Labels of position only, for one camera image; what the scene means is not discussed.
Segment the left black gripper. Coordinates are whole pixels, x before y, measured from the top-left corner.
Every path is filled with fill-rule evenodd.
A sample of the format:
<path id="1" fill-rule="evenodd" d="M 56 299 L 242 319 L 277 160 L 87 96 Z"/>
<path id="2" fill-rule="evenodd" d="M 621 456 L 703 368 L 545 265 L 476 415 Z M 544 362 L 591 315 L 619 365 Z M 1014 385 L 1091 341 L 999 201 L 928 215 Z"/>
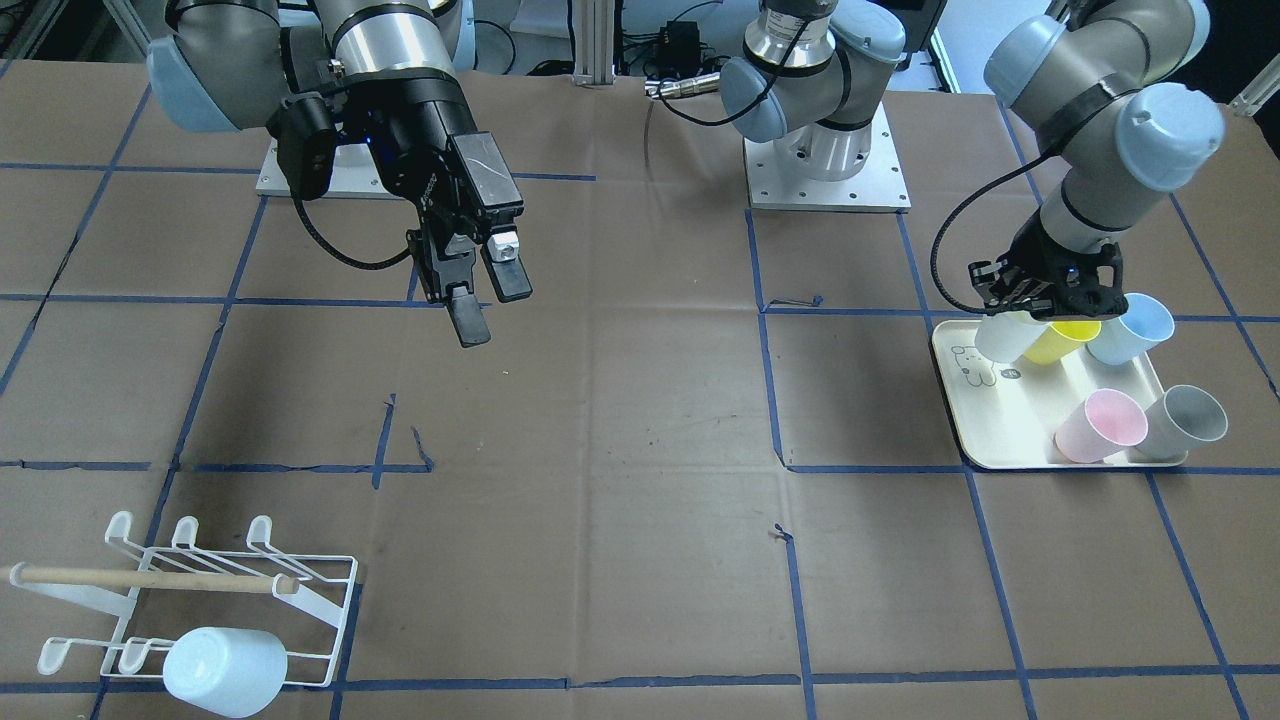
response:
<path id="1" fill-rule="evenodd" d="M 1053 241 L 1033 215 L 995 263 L 968 266 L 986 315 L 1027 311 L 1037 320 L 1110 319 L 1129 309 L 1116 243 L 1075 252 Z"/>

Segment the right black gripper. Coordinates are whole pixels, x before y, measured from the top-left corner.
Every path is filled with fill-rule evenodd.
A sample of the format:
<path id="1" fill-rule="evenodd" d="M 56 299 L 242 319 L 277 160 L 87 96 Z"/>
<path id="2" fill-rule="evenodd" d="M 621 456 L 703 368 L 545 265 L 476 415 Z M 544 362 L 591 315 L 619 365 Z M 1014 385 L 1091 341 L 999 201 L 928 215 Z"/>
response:
<path id="1" fill-rule="evenodd" d="M 339 118 L 364 141 L 381 186 L 415 205 L 421 224 L 406 241 L 461 234 L 484 245 L 498 301 L 529 299 L 532 286 L 520 258 L 515 222 L 524 199 L 497 142 L 476 127 L 457 78 L 444 70 L 375 70 L 334 79 Z M 492 340 L 476 295 L 448 288 L 443 304 L 463 348 Z"/>

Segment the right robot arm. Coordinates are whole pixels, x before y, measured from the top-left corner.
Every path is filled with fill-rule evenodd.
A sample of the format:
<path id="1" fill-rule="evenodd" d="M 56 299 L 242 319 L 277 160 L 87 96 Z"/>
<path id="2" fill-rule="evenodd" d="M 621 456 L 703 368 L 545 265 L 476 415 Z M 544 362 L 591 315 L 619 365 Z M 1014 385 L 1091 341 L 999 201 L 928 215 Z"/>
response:
<path id="1" fill-rule="evenodd" d="M 303 228 L 330 256 L 378 272 L 411 259 L 428 301 L 465 347 L 492 334 L 475 293 L 483 260 L 497 299 L 527 299 L 516 220 L 524 199 L 493 136 L 477 128 L 453 56 L 456 1 L 311 1 L 287 26 L 276 1 L 169 1 L 148 45 L 148 81 L 191 132 L 264 128 Z M 306 202 L 330 187 L 337 150 L 371 154 L 381 186 L 415 205 L 397 255 L 360 261 L 329 243 Z"/>

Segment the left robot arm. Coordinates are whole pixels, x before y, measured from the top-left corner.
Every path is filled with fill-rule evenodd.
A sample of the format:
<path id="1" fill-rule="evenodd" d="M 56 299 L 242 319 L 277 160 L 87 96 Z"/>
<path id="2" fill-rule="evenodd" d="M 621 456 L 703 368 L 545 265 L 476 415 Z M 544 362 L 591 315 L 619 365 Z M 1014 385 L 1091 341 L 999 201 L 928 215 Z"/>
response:
<path id="1" fill-rule="evenodd" d="M 993 261 L 968 268 L 986 316 L 1110 319 L 1124 314 L 1120 238 L 1216 152 L 1221 111 L 1171 82 L 1204 46 L 1202 1 L 1075 1 L 1066 22 L 1038 15 L 993 50 L 984 78 L 1032 128 L 1039 160 L 1069 167 Z M 763 1 L 742 51 L 719 72 L 728 122 L 755 143 L 786 141 L 823 181 L 815 142 L 863 146 L 906 32 L 869 1 Z"/>

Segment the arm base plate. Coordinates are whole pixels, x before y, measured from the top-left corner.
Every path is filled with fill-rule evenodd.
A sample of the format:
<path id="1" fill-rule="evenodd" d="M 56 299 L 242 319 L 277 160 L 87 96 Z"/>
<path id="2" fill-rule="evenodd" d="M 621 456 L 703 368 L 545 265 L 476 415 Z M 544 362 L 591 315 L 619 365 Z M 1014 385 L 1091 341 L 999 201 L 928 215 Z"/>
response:
<path id="1" fill-rule="evenodd" d="M 302 158 L 282 155 L 279 143 L 273 140 L 264 156 L 256 181 L 256 193 L 264 197 L 288 199 L 294 181 L 300 190 L 312 188 L 317 183 L 319 170 L 308 168 Z M 371 152 L 365 143 L 347 143 L 335 147 L 335 160 L 324 199 L 365 199 L 398 201 L 381 182 Z"/>
<path id="2" fill-rule="evenodd" d="M 749 204 L 785 211 L 900 213 L 911 208 L 884 106 L 852 132 L 806 126 L 742 142 Z"/>

